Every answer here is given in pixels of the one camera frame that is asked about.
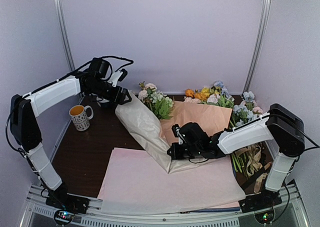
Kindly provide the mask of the pink flower long stem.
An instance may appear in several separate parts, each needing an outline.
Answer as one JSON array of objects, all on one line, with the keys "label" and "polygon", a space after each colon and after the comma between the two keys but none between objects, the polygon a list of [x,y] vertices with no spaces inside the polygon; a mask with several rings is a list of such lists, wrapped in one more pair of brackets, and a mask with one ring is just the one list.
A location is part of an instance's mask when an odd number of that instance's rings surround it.
[{"label": "pink flower long stem", "polygon": [[140,82],[138,86],[140,87],[140,91],[138,93],[138,99],[143,103],[149,101],[152,94],[156,93],[158,89],[155,84],[145,83],[144,81]]}]

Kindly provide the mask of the grey-white wrapping paper sheet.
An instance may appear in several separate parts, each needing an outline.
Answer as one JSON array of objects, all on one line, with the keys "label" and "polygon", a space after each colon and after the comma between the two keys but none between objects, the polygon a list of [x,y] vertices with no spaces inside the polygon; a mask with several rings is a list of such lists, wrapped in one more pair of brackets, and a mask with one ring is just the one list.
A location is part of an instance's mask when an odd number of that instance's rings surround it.
[{"label": "grey-white wrapping paper sheet", "polygon": [[160,137],[162,130],[159,120],[132,92],[132,101],[118,105],[115,114],[137,143],[168,173],[197,168],[210,163],[208,160],[196,160],[195,163],[185,160],[171,160],[167,150],[171,147]]}]

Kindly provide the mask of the white hydrangea green leaf bunch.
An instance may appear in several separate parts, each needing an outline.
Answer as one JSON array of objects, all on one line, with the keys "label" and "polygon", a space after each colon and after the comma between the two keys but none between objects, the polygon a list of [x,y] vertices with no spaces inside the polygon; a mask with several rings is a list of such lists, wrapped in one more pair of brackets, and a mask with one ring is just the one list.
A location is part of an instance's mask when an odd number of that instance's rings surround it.
[{"label": "white hydrangea green leaf bunch", "polygon": [[172,118],[174,102],[166,94],[160,91],[153,91],[145,99],[146,106],[159,120],[169,120]]}]

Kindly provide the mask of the beige ribbon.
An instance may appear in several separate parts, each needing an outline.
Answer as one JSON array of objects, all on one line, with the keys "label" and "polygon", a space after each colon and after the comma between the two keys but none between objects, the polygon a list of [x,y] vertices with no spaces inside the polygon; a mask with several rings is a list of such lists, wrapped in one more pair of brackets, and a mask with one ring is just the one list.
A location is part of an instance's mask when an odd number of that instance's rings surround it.
[{"label": "beige ribbon", "polygon": [[263,181],[268,176],[268,168],[271,162],[266,162],[266,155],[263,153],[264,147],[260,144],[252,144],[236,151],[236,158],[240,164],[240,169],[246,182],[253,181],[253,192],[258,194],[263,188]]}]

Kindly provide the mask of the peach wrapping paper sheet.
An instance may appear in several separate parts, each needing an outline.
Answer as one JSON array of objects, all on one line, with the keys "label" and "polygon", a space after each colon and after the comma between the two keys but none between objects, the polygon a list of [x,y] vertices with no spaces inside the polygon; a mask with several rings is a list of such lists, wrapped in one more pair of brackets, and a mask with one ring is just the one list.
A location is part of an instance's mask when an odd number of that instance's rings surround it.
[{"label": "peach wrapping paper sheet", "polygon": [[229,126],[231,108],[174,101],[170,119],[162,119],[160,137],[171,145],[178,141],[172,131],[172,126],[178,124],[180,127],[187,123],[197,123],[201,129],[212,136],[215,133],[225,130]]}]

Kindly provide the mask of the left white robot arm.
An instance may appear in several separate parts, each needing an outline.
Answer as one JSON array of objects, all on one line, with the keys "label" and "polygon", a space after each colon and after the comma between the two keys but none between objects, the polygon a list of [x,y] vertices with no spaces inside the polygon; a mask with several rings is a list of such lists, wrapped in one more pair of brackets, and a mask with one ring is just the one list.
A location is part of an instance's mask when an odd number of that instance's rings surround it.
[{"label": "left white robot arm", "polygon": [[96,95],[113,104],[123,105],[132,100],[129,91],[118,85],[128,74],[125,67],[131,59],[113,70],[107,61],[110,56],[95,57],[77,69],[23,95],[10,100],[10,114],[5,133],[11,133],[18,143],[15,148],[33,168],[34,173],[51,191],[61,188],[63,181],[43,149],[42,134],[37,117],[54,105],[78,94]]}]

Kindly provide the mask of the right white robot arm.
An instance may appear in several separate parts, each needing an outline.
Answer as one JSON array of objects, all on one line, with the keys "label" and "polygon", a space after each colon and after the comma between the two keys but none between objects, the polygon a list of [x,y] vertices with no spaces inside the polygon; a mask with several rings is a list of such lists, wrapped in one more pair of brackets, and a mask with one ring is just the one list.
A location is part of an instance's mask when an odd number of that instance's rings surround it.
[{"label": "right white robot arm", "polygon": [[259,207],[268,207],[275,199],[295,160],[305,150],[304,122],[278,103],[256,119],[233,129],[209,136],[198,123],[175,124],[172,132],[178,139],[167,155],[172,160],[219,159],[253,144],[275,141],[278,153],[265,181],[265,190],[256,197]]}]

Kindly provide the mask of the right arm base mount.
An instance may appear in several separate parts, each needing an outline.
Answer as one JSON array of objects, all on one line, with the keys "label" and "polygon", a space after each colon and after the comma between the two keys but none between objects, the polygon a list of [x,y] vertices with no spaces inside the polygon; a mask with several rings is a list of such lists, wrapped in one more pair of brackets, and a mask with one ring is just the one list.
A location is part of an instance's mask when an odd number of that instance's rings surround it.
[{"label": "right arm base mount", "polygon": [[276,195],[265,195],[262,193],[248,195],[239,201],[242,213],[251,213],[254,219],[262,225],[270,224],[276,219],[275,206],[282,203],[281,197]]}]

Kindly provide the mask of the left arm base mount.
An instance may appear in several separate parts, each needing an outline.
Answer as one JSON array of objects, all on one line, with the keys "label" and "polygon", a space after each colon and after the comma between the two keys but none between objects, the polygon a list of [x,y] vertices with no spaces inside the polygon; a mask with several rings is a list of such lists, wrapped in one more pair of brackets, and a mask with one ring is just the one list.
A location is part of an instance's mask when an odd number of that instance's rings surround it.
[{"label": "left arm base mount", "polygon": [[46,198],[45,204],[56,208],[53,220],[60,226],[70,224],[77,214],[86,214],[90,200],[86,197],[67,195],[65,203],[58,201],[53,196]]}]

